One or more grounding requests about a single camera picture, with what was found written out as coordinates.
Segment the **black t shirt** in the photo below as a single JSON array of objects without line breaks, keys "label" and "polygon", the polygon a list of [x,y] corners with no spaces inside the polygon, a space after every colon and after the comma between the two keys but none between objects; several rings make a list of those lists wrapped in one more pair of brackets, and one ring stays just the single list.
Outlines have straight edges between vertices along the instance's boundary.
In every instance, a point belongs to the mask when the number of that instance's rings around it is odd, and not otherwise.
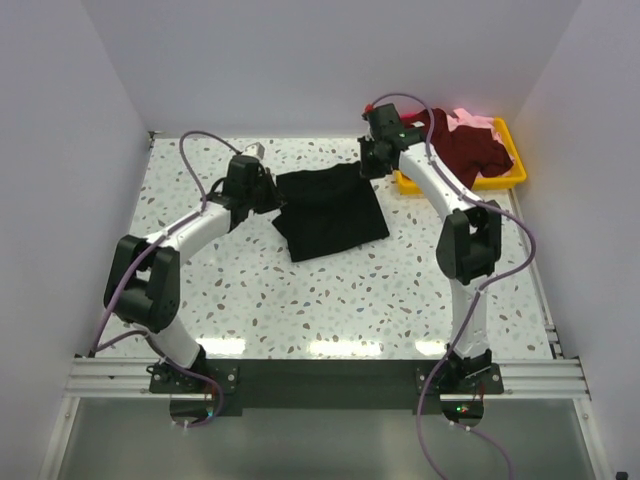
[{"label": "black t shirt", "polygon": [[272,224],[285,238],[293,262],[344,252],[390,235],[359,162],[282,174],[277,187],[285,203]]}]

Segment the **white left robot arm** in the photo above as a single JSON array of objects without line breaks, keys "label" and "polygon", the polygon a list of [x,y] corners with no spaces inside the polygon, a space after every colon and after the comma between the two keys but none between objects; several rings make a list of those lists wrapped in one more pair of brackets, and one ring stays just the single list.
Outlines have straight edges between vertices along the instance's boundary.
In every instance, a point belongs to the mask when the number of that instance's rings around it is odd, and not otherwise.
[{"label": "white left robot arm", "polygon": [[182,266],[251,213],[278,209],[282,200],[263,165],[264,149],[249,145],[234,155],[225,177],[204,205],[146,237],[126,235],[116,246],[104,293],[105,314],[138,325],[169,364],[160,378],[185,392],[213,391],[204,348],[178,318]]}]

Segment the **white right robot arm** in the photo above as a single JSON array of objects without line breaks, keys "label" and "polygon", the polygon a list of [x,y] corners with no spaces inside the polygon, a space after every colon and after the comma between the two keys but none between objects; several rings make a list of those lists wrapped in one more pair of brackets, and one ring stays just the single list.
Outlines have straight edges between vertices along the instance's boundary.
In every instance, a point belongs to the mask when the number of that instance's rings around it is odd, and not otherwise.
[{"label": "white right robot arm", "polygon": [[369,105],[362,114],[369,133],[358,139],[361,175],[378,179],[398,171],[410,178],[442,221],[436,261],[449,279],[452,333],[443,359],[424,376],[420,390],[469,392],[491,368],[487,301],[482,286],[501,257],[502,221],[493,205],[479,204],[431,144],[431,130],[405,125],[392,104]]}]

